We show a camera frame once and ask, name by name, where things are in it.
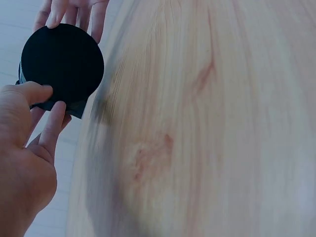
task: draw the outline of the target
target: white floor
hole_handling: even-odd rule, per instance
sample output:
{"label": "white floor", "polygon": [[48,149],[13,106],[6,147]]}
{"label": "white floor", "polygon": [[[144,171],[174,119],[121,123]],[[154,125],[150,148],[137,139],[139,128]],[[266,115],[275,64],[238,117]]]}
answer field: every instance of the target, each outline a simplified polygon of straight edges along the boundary
{"label": "white floor", "polygon": [[[43,0],[0,1],[0,87],[15,84],[24,43],[32,33],[33,20]],[[114,18],[122,0],[111,0],[106,16],[105,29],[100,43],[104,48]],[[33,137],[41,132],[48,113],[41,120]],[[62,132],[56,149],[57,193],[49,206],[39,213],[25,237],[64,237],[72,168],[81,120],[73,118]]]}

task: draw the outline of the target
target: human hand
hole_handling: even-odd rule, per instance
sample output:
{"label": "human hand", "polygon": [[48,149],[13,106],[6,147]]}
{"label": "human hand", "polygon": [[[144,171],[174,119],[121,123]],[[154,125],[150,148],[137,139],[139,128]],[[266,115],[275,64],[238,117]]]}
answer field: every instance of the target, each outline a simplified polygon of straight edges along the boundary
{"label": "human hand", "polygon": [[30,105],[51,95],[52,87],[35,82],[8,85],[0,92],[0,236],[23,236],[56,192],[56,143],[71,120],[64,102],[54,105],[42,133],[25,147],[44,114]]}
{"label": "human hand", "polygon": [[79,27],[87,31],[92,15],[91,36],[99,43],[108,3],[109,0],[44,0],[35,20],[34,31],[46,23],[49,28],[55,28],[64,16],[67,24],[76,25],[78,22]]}

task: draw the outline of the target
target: wood grain pattern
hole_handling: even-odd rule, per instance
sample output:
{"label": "wood grain pattern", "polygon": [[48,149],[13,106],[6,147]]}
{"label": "wood grain pattern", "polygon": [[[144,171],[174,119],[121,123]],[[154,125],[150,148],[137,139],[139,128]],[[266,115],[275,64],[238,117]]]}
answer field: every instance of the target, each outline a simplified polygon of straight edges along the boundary
{"label": "wood grain pattern", "polygon": [[316,2],[126,0],[69,237],[316,236]]}

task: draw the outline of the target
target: finger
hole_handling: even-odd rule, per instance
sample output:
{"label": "finger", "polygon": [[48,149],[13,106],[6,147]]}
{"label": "finger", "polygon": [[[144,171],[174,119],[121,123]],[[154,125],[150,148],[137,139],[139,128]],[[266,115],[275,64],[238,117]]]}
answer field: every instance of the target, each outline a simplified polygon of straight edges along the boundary
{"label": "finger", "polygon": [[54,159],[58,136],[65,117],[65,102],[58,101],[52,108],[47,124],[39,138],[39,145],[45,148]]}
{"label": "finger", "polygon": [[51,14],[47,23],[48,28],[55,28],[63,19],[68,7],[68,0],[52,0]]}
{"label": "finger", "polygon": [[79,8],[78,12],[78,20],[79,27],[84,31],[88,30],[89,20],[90,20],[91,7],[84,6]]}
{"label": "finger", "polygon": [[[63,123],[61,125],[61,132],[64,130],[64,128],[69,124],[69,122],[71,121],[71,116],[70,115],[65,115],[64,117],[64,120],[63,120]],[[34,146],[34,145],[38,145],[39,144],[39,141],[40,141],[40,136],[41,136],[41,133],[33,139],[32,142],[29,143],[29,147],[30,146]]]}
{"label": "finger", "polygon": [[77,21],[77,15],[78,15],[78,8],[75,6],[69,6],[65,14],[65,22],[67,24],[75,26],[76,21]]}
{"label": "finger", "polygon": [[51,6],[51,0],[45,0],[43,5],[40,7],[40,10],[35,18],[33,32],[45,26],[46,21],[50,14],[50,6]]}
{"label": "finger", "polygon": [[103,33],[105,12],[107,10],[108,1],[106,2],[97,2],[92,7],[92,32],[91,36],[94,40],[99,43]]}
{"label": "finger", "polygon": [[6,85],[3,87],[2,92],[18,92],[25,97],[29,106],[31,106],[48,100],[53,93],[53,88],[50,85],[40,85],[36,82],[28,81],[20,85]]}

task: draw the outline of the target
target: round black disc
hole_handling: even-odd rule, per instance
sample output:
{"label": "round black disc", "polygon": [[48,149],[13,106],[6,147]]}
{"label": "round black disc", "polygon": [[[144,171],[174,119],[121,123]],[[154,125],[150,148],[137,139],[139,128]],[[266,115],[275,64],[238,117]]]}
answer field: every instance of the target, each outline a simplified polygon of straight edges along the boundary
{"label": "round black disc", "polygon": [[99,86],[104,61],[98,44],[82,29],[60,24],[43,27],[26,42],[21,57],[26,81],[53,87],[52,102],[86,100]]}

